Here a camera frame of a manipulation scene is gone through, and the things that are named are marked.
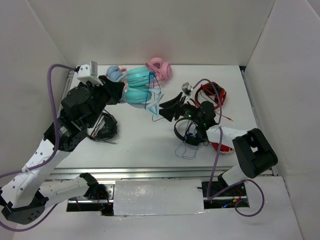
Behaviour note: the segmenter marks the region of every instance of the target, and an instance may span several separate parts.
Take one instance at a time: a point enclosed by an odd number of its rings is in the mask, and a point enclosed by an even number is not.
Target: white tabletop
[[[109,66],[98,66],[98,74],[104,75]],[[128,70],[141,67],[128,65]],[[161,88],[164,96],[161,103],[171,100],[181,92],[185,82],[195,85],[200,79],[207,78],[217,82],[227,92],[223,105],[222,125],[239,130],[251,130],[257,124],[245,88],[239,66],[215,65],[173,65],[173,77]],[[79,81],[75,74],[71,88]],[[58,168],[171,168],[171,167],[210,167],[216,155],[211,145],[201,144],[195,159],[183,159],[175,155],[179,140],[173,131],[175,121],[165,119],[152,121],[151,113],[132,107],[126,103],[107,105],[105,108],[118,122],[118,134],[111,141],[117,144],[95,142],[84,139]],[[178,129],[186,127],[181,123]],[[192,156],[197,147],[186,145],[186,155]],[[184,152],[182,144],[177,153]],[[236,154],[219,157],[218,166],[234,166],[238,162]]]

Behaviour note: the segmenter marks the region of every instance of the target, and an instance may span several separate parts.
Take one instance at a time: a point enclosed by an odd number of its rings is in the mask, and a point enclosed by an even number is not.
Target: blue ear cup
[[[151,100],[152,93],[146,85],[134,88],[129,86],[124,96],[128,104],[142,104]]]
[[[110,66],[106,71],[106,76],[112,81],[116,82],[121,76],[122,72],[120,71],[118,66]]]
[[[150,74],[146,66],[138,67],[128,71],[126,81],[129,87],[140,87],[152,83],[155,80],[154,74]]]

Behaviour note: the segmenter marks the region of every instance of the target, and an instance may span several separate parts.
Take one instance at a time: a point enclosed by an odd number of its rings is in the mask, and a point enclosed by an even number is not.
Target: teal ear cushion
[[[129,87],[140,87],[152,83],[154,80],[154,75],[150,75],[146,66],[128,71],[126,78]]]
[[[150,101],[152,93],[148,91],[147,86],[128,87],[124,95],[128,104],[141,104]]]

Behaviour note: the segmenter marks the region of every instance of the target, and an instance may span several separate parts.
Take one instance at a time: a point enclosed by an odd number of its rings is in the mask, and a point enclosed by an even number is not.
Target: pink headphones
[[[165,81],[171,78],[172,69],[169,62],[164,61],[160,57],[155,57],[146,62],[145,65],[148,67],[150,72],[154,72],[158,81]]]

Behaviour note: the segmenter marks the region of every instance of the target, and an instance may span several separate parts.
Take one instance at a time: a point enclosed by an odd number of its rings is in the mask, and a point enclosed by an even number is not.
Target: teal headphones
[[[114,81],[120,82],[125,77],[128,84],[127,91],[124,94],[126,102],[135,108],[146,109],[154,116],[158,116],[159,101],[164,94],[161,89],[150,87],[150,83],[156,80],[155,73],[150,72],[146,66],[143,66],[129,70],[119,78],[114,79]],[[152,93],[157,95],[157,98],[147,103],[152,99]]]

